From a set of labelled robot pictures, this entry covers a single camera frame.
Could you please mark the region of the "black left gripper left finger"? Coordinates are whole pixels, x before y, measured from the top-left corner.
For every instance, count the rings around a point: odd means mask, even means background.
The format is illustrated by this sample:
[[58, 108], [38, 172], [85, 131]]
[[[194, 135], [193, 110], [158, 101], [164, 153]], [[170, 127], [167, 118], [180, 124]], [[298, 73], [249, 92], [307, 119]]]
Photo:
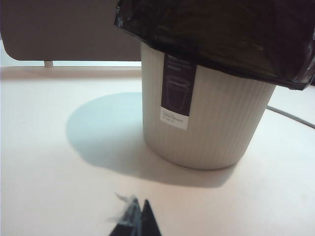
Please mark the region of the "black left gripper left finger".
[[123, 212], [114, 218], [115, 227], [110, 236], [140, 236], [141, 235], [141, 209], [138, 199], [134, 196], [123, 196], [115, 193], [116, 197], [125, 203]]

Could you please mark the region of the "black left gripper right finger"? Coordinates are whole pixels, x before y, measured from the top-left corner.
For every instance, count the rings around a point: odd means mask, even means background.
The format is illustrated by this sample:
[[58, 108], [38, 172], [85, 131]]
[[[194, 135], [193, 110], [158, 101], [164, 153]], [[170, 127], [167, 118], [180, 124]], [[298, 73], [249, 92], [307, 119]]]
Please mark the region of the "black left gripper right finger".
[[149, 201], [144, 201], [141, 213], [141, 235], [162, 236]]

